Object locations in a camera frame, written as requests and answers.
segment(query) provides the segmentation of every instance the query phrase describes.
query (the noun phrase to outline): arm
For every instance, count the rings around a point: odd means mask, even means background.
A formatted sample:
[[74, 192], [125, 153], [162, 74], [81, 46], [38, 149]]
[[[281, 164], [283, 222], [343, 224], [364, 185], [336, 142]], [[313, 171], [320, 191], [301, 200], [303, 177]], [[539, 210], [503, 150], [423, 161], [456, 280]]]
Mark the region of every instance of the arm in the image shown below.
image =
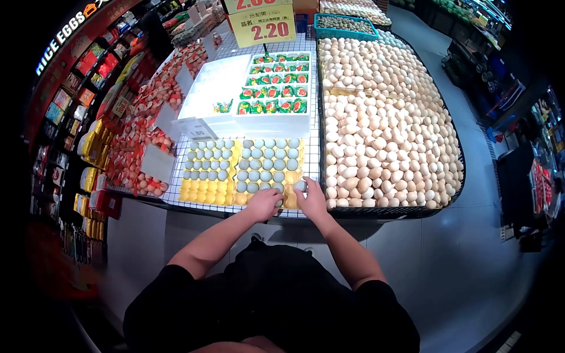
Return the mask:
[[353, 290], [361, 284], [380, 280], [386, 282], [379, 263], [351, 234], [343, 229], [325, 207], [325, 197], [320, 184], [304, 177], [308, 184], [308, 197], [295, 190], [302, 212], [314, 222], [324, 237], [341, 274]]
[[246, 208], [204, 231], [177, 252], [168, 265], [184, 267], [195, 280], [204, 278], [240, 236], [255, 223], [264, 222], [279, 211], [275, 204], [282, 199], [277, 189], [258, 191]]

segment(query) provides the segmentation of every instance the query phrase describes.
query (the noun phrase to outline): hand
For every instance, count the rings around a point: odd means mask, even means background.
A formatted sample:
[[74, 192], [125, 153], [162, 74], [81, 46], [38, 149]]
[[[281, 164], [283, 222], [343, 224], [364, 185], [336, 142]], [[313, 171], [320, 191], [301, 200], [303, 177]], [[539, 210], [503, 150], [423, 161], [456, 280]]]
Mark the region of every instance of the hand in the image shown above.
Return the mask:
[[279, 193], [278, 189], [259, 190], [251, 197], [244, 211], [255, 223], [265, 222], [277, 214], [279, 208], [275, 207], [275, 204], [282, 199], [284, 195]]
[[321, 190], [320, 183], [314, 181], [308, 177], [302, 177], [308, 188], [306, 192], [308, 197], [304, 197], [304, 194], [300, 190], [294, 190], [297, 197], [298, 206], [309, 219], [313, 222], [317, 222], [328, 215], [328, 211], [325, 207], [325, 196]]

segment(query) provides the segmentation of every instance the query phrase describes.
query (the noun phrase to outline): yellow egg tray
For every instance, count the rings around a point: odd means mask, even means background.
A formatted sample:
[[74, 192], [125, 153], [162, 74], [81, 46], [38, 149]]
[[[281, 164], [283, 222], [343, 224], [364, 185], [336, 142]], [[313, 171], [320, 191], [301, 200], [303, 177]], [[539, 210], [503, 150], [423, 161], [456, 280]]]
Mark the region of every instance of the yellow egg tray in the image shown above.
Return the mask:
[[[211, 149], [212, 152], [218, 148], [214, 147]], [[199, 149], [192, 150], [188, 149], [188, 152], [196, 152]], [[220, 206], [230, 206], [232, 204], [232, 193], [234, 189], [233, 176], [236, 174], [236, 165], [240, 159], [242, 145], [240, 141], [234, 141], [234, 146], [229, 149], [232, 152], [232, 156], [228, 158], [229, 168], [226, 169], [228, 172], [228, 178], [225, 181], [210, 181], [210, 180], [182, 180], [182, 185], [180, 188], [179, 201], [187, 202], [200, 202], [207, 204], [217, 204]], [[212, 158], [210, 160], [217, 160], [222, 162], [224, 158], [216, 159]], [[208, 169], [186, 169], [183, 171], [212, 171], [212, 168]]]
[[[280, 139], [280, 138], [275, 138], [275, 141], [277, 140], [286, 140], [286, 147], [284, 148], [284, 150], [286, 150], [286, 154], [287, 156], [283, 159], [285, 161], [285, 164], [288, 162], [288, 160], [290, 158], [288, 158], [288, 150], [290, 150], [290, 147], [288, 146], [288, 142], [290, 139]], [[293, 190], [293, 186], [294, 184], [300, 180], [300, 178], [302, 177], [302, 166], [304, 165], [304, 140], [300, 140], [300, 145], [296, 148], [298, 150], [298, 158], [296, 159], [298, 162], [298, 168], [291, 172], [289, 171], [286, 167], [282, 170], [282, 171], [277, 171], [277, 172], [282, 172], [285, 175], [285, 180], [283, 180], [281, 182], [281, 184], [284, 187], [284, 196], [285, 198], [282, 201], [282, 206], [281, 208], [286, 209], [286, 210], [297, 210], [298, 209], [298, 204], [296, 202], [296, 194], [294, 193]], [[267, 149], [267, 147], [263, 146], [260, 148], [263, 152], [265, 152], [265, 150]], [[273, 147], [273, 151], [279, 150], [280, 148], [278, 148], [276, 145], [275, 147]], [[260, 159], [258, 159], [261, 161], [261, 165], [263, 165], [263, 161], [265, 160], [265, 157], [261, 157]], [[249, 167], [248, 169], [244, 169], [245, 171], [253, 171], [253, 169], [251, 169], [251, 167]], [[257, 172], [261, 173], [265, 171], [265, 169], [263, 169], [263, 167], [261, 166], [261, 168], [259, 168], [257, 170]], [[237, 179], [237, 173], [235, 173], [234, 175], [234, 183], [233, 183], [233, 204], [237, 204], [240, 206], [244, 206], [247, 205], [249, 199], [253, 196], [252, 193], [249, 193], [248, 191], [245, 191], [243, 193], [239, 193], [237, 192], [236, 189], [236, 183], [239, 181]], [[245, 181], [247, 184], [250, 183], [249, 179], [247, 179]], [[263, 181], [261, 181], [261, 179], [259, 179], [256, 182], [259, 187], [261, 186], [261, 184], [264, 184]], [[271, 179], [271, 181], [269, 181], [267, 184], [269, 184], [271, 187], [273, 187], [274, 184], [276, 184], [276, 182]]]

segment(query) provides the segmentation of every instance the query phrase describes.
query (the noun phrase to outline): person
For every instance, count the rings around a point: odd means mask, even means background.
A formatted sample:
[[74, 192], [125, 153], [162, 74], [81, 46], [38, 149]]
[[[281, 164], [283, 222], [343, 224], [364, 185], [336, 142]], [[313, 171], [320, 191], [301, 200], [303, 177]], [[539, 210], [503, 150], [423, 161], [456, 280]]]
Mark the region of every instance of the person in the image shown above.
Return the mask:
[[302, 212], [318, 227], [341, 285], [311, 255], [256, 237], [225, 271], [206, 277], [238, 238], [275, 215], [283, 199], [261, 190], [245, 209], [182, 248], [129, 305], [124, 336], [140, 352], [418, 352], [420, 337], [377, 260], [327, 212], [304, 177]]

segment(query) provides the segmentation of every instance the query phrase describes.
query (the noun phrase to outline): black t-shirt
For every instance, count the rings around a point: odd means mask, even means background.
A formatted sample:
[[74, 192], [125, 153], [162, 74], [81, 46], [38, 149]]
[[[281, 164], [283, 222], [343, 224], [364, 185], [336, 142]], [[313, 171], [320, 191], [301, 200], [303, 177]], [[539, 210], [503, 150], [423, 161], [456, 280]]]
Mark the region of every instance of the black t-shirt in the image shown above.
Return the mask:
[[356, 291], [309, 253], [252, 242], [224, 273], [168, 265], [125, 312], [134, 351], [189, 352], [263, 335], [286, 352], [418, 352], [420, 337], [381, 281]]

